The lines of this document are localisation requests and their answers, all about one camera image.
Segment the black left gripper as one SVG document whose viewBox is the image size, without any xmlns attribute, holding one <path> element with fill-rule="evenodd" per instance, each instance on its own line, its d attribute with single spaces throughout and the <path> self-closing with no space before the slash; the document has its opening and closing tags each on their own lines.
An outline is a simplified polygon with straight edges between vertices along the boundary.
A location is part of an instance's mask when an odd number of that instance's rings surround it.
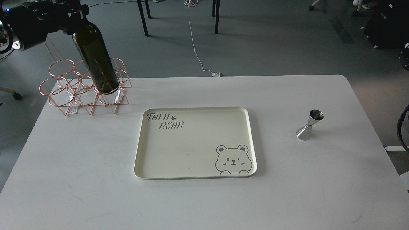
<svg viewBox="0 0 409 230">
<path fill-rule="evenodd" d="M 79 0 L 31 0 L 1 8 L 1 51 L 27 50 L 57 31 L 73 35 L 87 24 L 88 14 Z"/>
</svg>

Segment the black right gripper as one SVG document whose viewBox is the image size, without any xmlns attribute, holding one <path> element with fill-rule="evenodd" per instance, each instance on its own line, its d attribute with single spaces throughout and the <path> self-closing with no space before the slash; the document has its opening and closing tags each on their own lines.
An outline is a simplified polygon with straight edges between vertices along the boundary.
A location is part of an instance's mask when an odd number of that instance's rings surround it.
<svg viewBox="0 0 409 230">
<path fill-rule="evenodd" d="M 402 68 L 409 70 L 409 44 L 405 44 L 404 48 L 399 53 L 399 60 Z"/>
</svg>

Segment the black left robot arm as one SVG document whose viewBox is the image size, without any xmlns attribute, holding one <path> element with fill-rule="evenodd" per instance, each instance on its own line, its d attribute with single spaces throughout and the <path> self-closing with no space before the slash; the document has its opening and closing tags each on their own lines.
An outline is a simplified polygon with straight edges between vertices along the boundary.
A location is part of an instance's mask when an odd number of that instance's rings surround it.
<svg viewBox="0 0 409 230">
<path fill-rule="evenodd" d="M 89 7 L 79 0 L 30 0 L 1 8 L 1 54 L 32 48 L 59 30 L 73 35 L 88 14 Z"/>
</svg>

